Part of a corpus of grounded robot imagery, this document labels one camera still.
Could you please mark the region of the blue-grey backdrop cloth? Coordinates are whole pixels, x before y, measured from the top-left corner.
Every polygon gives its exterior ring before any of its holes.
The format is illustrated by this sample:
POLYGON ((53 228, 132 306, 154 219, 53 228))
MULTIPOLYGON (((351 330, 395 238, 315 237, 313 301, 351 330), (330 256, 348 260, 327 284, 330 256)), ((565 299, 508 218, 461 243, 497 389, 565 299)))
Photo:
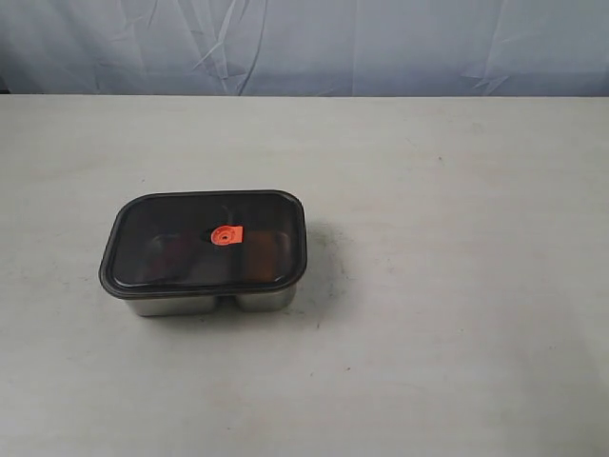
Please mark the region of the blue-grey backdrop cloth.
POLYGON ((5 1, 13 93, 604 96, 604 1, 5 1))

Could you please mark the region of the yellow cheese wedge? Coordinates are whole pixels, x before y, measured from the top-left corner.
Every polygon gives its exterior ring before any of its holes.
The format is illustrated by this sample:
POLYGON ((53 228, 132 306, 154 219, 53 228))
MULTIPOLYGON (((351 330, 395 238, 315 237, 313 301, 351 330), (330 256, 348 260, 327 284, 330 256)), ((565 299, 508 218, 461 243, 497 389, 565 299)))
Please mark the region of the yellow cheese wedge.
POLYGON ((249 231, 243 245, 243 279, 247 283, 273 283, 280 277, 276 236, 270 231, 249 231))

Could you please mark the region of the red sausage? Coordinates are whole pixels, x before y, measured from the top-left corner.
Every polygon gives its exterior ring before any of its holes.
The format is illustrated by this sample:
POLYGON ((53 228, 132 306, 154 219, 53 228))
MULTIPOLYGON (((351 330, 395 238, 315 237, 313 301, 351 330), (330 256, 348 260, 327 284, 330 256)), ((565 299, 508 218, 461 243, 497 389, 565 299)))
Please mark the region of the red sausage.
POLYGON ((194 241, 186 235, 158 235, 147 246, 142 279, 151 284, 183 281, 190 273, 194 256, 194 241))

